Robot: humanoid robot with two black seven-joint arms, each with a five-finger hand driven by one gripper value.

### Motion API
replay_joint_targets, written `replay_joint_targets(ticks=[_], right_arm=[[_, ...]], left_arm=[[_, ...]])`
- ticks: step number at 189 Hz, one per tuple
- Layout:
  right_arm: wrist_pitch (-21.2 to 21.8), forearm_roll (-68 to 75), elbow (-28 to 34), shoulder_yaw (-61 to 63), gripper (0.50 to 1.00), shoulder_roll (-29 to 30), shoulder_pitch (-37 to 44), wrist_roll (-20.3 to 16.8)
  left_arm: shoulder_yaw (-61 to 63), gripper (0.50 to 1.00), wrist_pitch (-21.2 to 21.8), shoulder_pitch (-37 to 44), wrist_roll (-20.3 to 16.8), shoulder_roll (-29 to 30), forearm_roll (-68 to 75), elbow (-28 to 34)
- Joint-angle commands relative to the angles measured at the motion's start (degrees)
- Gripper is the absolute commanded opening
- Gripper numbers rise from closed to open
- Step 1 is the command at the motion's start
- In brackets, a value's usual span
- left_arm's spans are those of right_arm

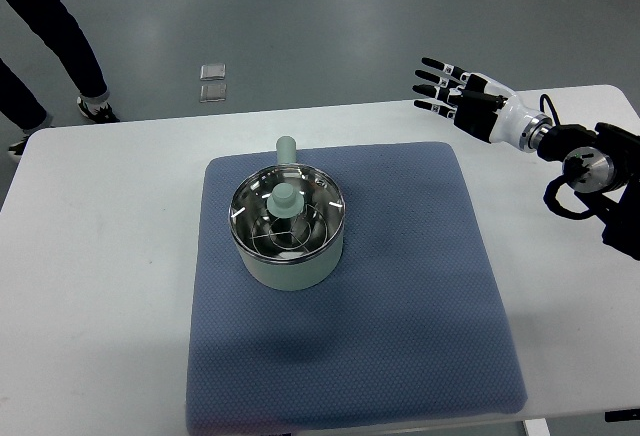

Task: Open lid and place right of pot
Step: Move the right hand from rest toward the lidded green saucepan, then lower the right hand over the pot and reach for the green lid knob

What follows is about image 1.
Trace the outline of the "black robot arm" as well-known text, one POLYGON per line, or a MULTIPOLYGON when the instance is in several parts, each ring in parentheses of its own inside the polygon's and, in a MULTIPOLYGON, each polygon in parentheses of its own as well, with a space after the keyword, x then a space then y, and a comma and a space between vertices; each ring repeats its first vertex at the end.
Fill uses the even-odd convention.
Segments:
POLYGON ((563 218, 604 223, 602 242, 639 258, 639 137, 599 122, 593 131, 558 125, 539 137, 537 155, 562 164, 543 201, 563 218))

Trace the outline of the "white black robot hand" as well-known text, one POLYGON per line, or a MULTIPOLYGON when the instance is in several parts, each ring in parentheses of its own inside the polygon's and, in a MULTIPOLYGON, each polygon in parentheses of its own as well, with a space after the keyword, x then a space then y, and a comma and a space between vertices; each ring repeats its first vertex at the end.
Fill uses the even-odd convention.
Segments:
POLYGON ((531 153, 537 150, 555 117, 526 106, 504 84, 477 72, 429 57, 415 71, 414 105, 450 120, 455 127, 485 143, 507 143, 531 153))

